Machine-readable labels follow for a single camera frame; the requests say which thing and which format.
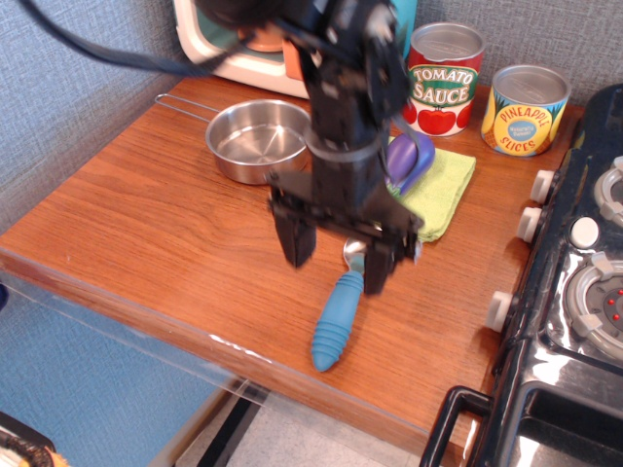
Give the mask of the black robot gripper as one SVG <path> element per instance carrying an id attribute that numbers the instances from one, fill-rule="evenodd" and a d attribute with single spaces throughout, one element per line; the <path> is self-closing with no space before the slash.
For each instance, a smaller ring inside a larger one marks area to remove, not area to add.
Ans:
<path id="1" fill-rule="evenodd" d="M 421 253 L 422 220 L 387 189 L 381 149 L 349 153 L 311 150 L 311 171 L 269 175 L 270 206 L 286 261 L 295 269 L 311 257 L 316 229 L 367 243 L 364 293 L 379 295 L 396 266 Z"/>

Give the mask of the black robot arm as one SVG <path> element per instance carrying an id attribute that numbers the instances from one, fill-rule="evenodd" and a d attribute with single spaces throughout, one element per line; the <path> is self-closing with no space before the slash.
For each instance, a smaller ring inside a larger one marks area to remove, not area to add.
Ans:
<path id="1" fill-rule="evenodd" d="M 270 207 L 286 260 L 302 266 L 318 229 L 364 242 L 364 291 L 381 293 L 413 257 L 421 220 L 388 191 L 386 153 L 410 87 L 388 1 L 200 1 L 228 29 L 262 27 L 299 55 L 311 106 L 308 172 L 270 175 Z"/>

